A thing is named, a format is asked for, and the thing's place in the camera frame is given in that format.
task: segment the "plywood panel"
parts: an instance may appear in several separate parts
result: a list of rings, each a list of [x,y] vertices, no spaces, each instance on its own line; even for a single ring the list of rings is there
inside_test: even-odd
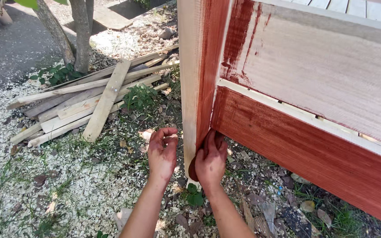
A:
[[[211,126],[381,219],[380,155],[226,87]]]
[[[381,141],[381,30],[257,4],[247,30],[231,21],[220,76]]]

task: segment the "tree trunk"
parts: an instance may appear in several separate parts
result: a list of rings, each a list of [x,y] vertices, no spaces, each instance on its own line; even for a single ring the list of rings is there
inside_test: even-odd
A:
[[[88,22],[89,22],[89,33],[92,35],[92,25],[93,25],[93,1],[86,0],[86,11],[88,12]]]
[[[91,32],[89,31],[90,27],[86,3],[85,0],[70,0],[70,4],[71,14],[75,21],[77,34],[75,71],[87,73],[89,65],[89,52],[91,49],[89,45]]]
[[[48,8],[48,5],[45,3],[44,0],[37,0],[37,3],[38,9],[34,9],[34,12],[36,13],[36,15],[38,15],[42,24],[50,32],[52,38],[60,47],[61,53],[63,54],[64,64],[75,64],[75,47],[70,42],[67,35],[64,33],[61,24],[58,22],[51,10]]]

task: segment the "left hand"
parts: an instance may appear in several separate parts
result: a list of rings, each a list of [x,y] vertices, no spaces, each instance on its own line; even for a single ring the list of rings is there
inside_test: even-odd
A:
[[[149,139],[148,162],[149,178],[163,182],[167,186],[176,167],[176,147],[179,139],[177,129],[173,127],[160,128],[152,133]]]

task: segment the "forearm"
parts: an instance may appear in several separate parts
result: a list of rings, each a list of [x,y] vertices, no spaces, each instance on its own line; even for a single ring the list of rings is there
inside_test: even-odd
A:
[[[212,189],[207,196],[219,228],[220,237],[254,237],[254,233],[249,230],[220,185]]]
[[[121,238],[152,238],[166,186],[149,178],[132,214],[121,232]]]

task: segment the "scrap wood pile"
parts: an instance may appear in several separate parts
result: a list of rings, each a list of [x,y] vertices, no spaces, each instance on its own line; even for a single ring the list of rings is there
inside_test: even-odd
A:
[[[95,142],[109,114],[118,111],[124,104],[122,99],[129,92],[128,88],[142,84],[152,88],[152,83],[161,79],[159,74],[152,73],[179,64],[179,61],[171,61],[153,67],[167,58],[166,54],[160,53],[177,47],[178,44],[131,61],[120,59],[115,66],[17,98],[7,109],[42,100],[23,111],[26,116],[39,122],[13,136],[10,141],[14,144],[29,141],[28,147],[36,147],[87,124],[82,139]],[[169,84],[165,83],[154,89],[160,91],[168,87]]]

